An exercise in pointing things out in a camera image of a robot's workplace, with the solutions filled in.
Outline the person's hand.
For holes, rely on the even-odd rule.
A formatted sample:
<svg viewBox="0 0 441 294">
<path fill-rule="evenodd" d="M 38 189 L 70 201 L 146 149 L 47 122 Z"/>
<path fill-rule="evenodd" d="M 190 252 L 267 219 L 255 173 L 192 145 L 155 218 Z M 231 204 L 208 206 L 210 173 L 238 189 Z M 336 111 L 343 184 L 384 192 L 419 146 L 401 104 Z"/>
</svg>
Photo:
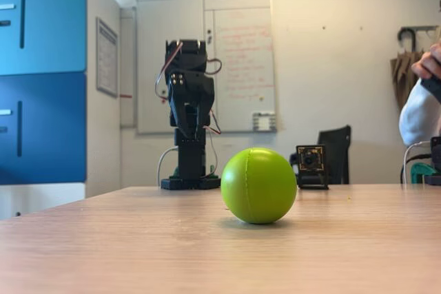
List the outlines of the person's hand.
<svg viewBox="0 0 441 294">
<path fill-rule="evenodd" d="M 412 66 L 412 72 L 421 79 L 430 79 L 432 77 L 440 79 L 441 77 L 441 53 L 440 42 L 434 43 L 428 52 L 425 52 L 421 59 Z"/>
</svg>

